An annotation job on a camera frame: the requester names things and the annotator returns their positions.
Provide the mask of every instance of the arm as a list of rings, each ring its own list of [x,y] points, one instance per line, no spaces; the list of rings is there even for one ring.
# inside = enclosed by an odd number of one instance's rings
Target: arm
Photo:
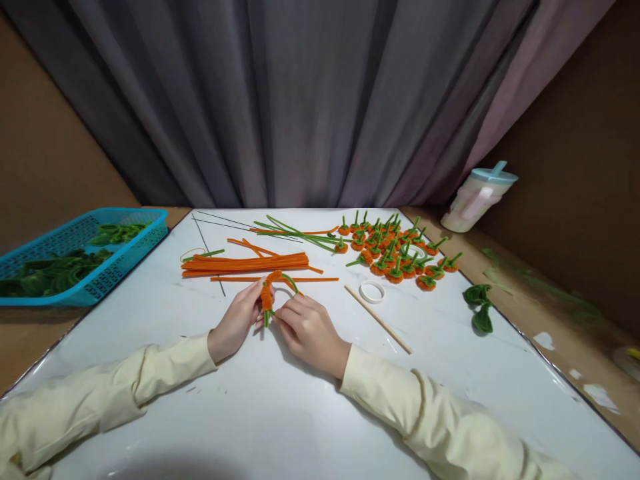
[[[341,392],[398,430],[442,479],[575,478],[502,429],[481,406],[357,347],[351,347]]]
[[[244,342],[260,312],[261,283],[238,293],[220,324],[198,337],[54,379],[0,402],[0,478],[24,478],[72,442],[145,414],[154,397],[217,369]],[[43,469],[38,478],[48,478]]]
[[[398,430],[443,480],[575,478],[503,430],[479,405],[344,342],[314,300],[296,295],[276,318],[294,355],[342,380],[342,393]]]

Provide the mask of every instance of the person's right hand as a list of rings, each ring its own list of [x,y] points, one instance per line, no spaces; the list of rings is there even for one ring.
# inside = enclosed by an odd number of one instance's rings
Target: person's right hand
[[[292,354],[342,380],[351,344],[335,331],[324,306],[307,296],[295,295],[276,310],[275,317]]]

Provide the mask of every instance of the blue plastic basket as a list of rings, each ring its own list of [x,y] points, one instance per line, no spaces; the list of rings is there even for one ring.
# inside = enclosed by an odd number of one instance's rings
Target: blue plastic basket
[[[127,225],[151,222],[128,243],[104,247],[114,254],[69,290],[52,297],[0,297],[0,305],[88,307],[98,303],[166,236],[167,215],[166,210],[156,209],[93,210],[0,257],[0,278],[6,279],[14,276],[26,261],[50,258],[49,252],[65,255],[80,248],[87,253],[100,250],[102,247],[94,247],[89,240],[98,235],[97,226],[101,223]]]

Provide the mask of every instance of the cup lid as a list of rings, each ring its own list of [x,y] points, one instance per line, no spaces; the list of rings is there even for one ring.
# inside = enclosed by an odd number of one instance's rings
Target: cup lid
[[[487,183],[498,185],[511,185],[518,180],[518,176],[512,173],[503,172],[502,169],[507,164],[506,161],[500,160],[495,167],[490,169],[473,169],[470,177]]]

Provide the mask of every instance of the hand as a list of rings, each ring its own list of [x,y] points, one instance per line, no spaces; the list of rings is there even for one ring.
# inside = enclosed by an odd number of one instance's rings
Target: hand
[[[275,316],[292,354],[342,380],[351,344],[338,336],[326,308],[309,297],[295,295]]]
[[[214,363],[237,352],[251,326],[257,322],[258,314],[262,311],[260,292],[265,280],[266,277],[263,277],[238,293],[218,326],[209,332],[207,346]]]

